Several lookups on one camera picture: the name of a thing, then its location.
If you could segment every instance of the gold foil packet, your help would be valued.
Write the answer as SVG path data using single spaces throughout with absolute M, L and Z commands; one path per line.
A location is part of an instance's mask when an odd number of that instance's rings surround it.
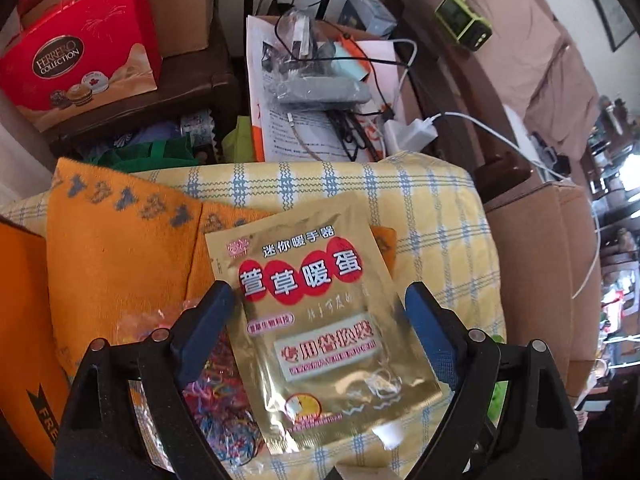
M 272 454 L 364 433 L 441 396 L 355 193 L 206 235 Z

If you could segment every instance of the blue checkered pattern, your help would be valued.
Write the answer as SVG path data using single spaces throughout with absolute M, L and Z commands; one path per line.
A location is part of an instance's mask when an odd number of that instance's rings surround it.
M 358 192 L 372 225 L 398 235 L 394 281 L 399 292 L 422 281 L 442 306 L 468 328 L 506 336 L 500 306 L 498 257 L 482 204 L 468 174 L 434 158 L 400 153 L 377 164 L 298 162 L 226 164 L 152 171 L 138 175 L 201 200 L 272 212 L 345 191 Z M 46 236 L 49 193 L 0 209 L 0 215 Z M 400 476 L 411 470 L 450 402 L 402 419 L 406 436 L 386 451 L 371 432 L 312 451 L 269 457 L 230 470 L 236 480 L 322 480 L 335 463 L 388 465 Z

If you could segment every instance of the packet logo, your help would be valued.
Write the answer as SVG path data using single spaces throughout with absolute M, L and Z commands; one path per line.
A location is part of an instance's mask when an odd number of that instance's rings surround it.
M 229 256 L 232 258 L 237 258 L 238 256 L 243 256 L 246 254 L 247 247 L 249 246 L 249 240 L 246 238 L 238 238 L 238 240 L 234 240 L 233 242 L 229 242 L 226 245 L 226 250 L 229 253 Z
M 51 79 L 69 72 L 82 57 L 84 44 L 75 36 L 60 36 L 47 41 L 33 57 L 33 73 Z

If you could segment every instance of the charging cable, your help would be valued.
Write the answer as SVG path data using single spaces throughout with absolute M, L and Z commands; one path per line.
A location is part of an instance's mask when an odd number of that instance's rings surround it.
M 418 55 L 418 44 L 414 40 L 406 40 L 406 39 L 388 40 L 388 41 L 391 43 L 408 43 L 414 48 L 414 51 L 411 54 L 411 57 L 409 58 L 409 62 L 406 64 L 404 72 L 402 73 L 402 77 L 400 78 L 400 83 L 398 84 L 398 90 L 396 90 L 396 94 L 394 95 L 394 100 L 391 105 L 391 109 L 395 110 L 396 105 L 398 104 L 398 101 L 400 99 L 400 95 L 402 93 L 402 85 L 404 84 L 404 80 L 409 75 L 409 69 L 411 68 L 411 65 L 414 64 L 415 57 Z
M 433 124 L 433 121 L 435 121 L 436 119 L 439 119 L 440 117 L 444 117 L 444 116 L 462 117 L 463 119 L 467 119 L 467 120 L 471 121 L 473 124 L 477 124 L 483 130 L 487 131 L 488 133 L 492 134 L 492 136 L 496 137 L 496 139 L 500 139 L 505 144 L 508 144 L 511 148 L 513 148 L 516 152 L 518 152 L 521 156 L 523 156 L 523 158 L 528 160 L 535 167 L 540 168 L 540 170 L 546 171 L 547 173 L 552 174 L 555 177 L 558 177 L 561 181 L 572 182 L 572 180 L 569 177 L 564 176 L 564 175 L 559 174 L 559 173 L 556 173 L 553 170 L 550 170 L 544 164 L 542 164 L 542 163 L 540 163 L 540 162 L 538 162 L 536 160 L 531 160 L 527 155 L 524 154 L 524 152 L 520 149 L 520 147 L 517 146 L 514 142 L 511 142 L 505 136 L 502 136 L 501 134 L 496 132 L 494 129 L 488 127 L 482 121 L 479 121 L 478 119 L 476 119 L 474 117 L 468 116 L 466 114 L 461 114 L 461 113 L 458 113 L 458 112 L 444 112 L 444 113 L 441 113 L 441 114 L 436 114 L 433 117 L 428 118 L 424 122 L 429 121 L 431 124 Z M 584 281 L 582 282 L 582 285 L 580 286 L 580 288 L 578 288 L 578 290 L 575 292 L 575 294 L 572 295 L 572 297 L 571 297 L 572 300 L 575 300 L 575 298 L 580 296 L 580 293 L 584 290 L 584 287 L 587 286 L 587 282 L 589 281 L 589 278 L 591 277 L 591 274 L 593 273 L 593 269 L 595 269 L 596 264 L 598 263 L 599 256 L 600 256 L 600 244 L 602 243 L 602 234 L 600 233 L 600 222 L 598 220 L 598 215 L 596 214 L 596 212 L 593 209 L 593 204 L 591 204 L 591 216 L 593 217 L 593 221 L 594 221 L 595 226 L 596 226 L 596 237 L 597 237 L 596 253 L 595 253 L 595 256 L 593 257 L 593 261 L 591 262 L 591 267 L 589 267 L 587 275 L 585 276 Z
M 404 126 L 404 124 L 394 120 L 387 121 L 385 123 L 385 143 L 386 143 L 387 151 L 391 155 L 401 150 L 419 152 L 421 149 L 423 149 L 424 146 L 426 146 L 429 142 L 431 142 L 431 140 L 433 140 L 438 134 L 435 127 L 433 126 L 433 121 L 445 116 L 460 117 L 468 121 L 471 121 L 473 124 L 480 126 L 483 130 L 492 134 L 492 136 L 494 136 L 496 139 L 499 139 L 502 142 L 504 142 L 510 148 L 515 150 L 517 153 L 519 153 L 524 159 L 528 160 L 533 166 L 553 175 L 556 178 L 559 178 L 562 182 L 567 182 L 567 181 L 572 182 L 572 180 L 569 177 L 564 176 L 563 174 L 560 174 L 560 173 L 556 173 L 555 171 L 550 170 L 541 162 L 538 162 L 537 160 L 532 160 L 531 158 L 529 158 L 520 149 L 520 147 L 517 144 L 515 144 L 514 142 L 511 142 L 505 136 L 499 134 L 494 129 L 484 124 L 482 121 L 479 121 L 475 117 L 471 117 L 469 115 L 458 113 L 458 112 L 442 112 L 434 115 L 433 117 L 429 117 L 423 121 L 415 120 L 409 126 Z M 591 266 L 589 267 L 587 275 L 584 278 L 584 281 L 582 282 L 578 290 L 575 292 L 575 294 L 571 296 L 572 300 L 575 300 L 575 298 L 577 298 L 581 294 L 581 292 L 584 290 L 584 287 L 587 285 L 587 282 L 589 281 L 589 278 L 591 277 L 593 273 L 593 269 L 595 269 L 600 256 L 600 244 L 602 243 L 602 234 L 600 233 L 600 222 L 598 220 L 598 215 L 593 209 L 593 204 L 591 204 L 591 216 L 593 217 L 593 221 L 596 227 L 596 230 L 595 230 L 596 238 L 597 238 L 596 251 L 595 251 L 593 260 L 591 261 Z

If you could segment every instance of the green alarm clock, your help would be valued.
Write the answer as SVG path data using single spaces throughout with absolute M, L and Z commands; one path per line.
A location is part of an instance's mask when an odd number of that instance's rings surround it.
M 466 0 L 443 0 L 436 17 L 457 44 L 475 52 L 491 37 L 491 23 L 476 14 Z

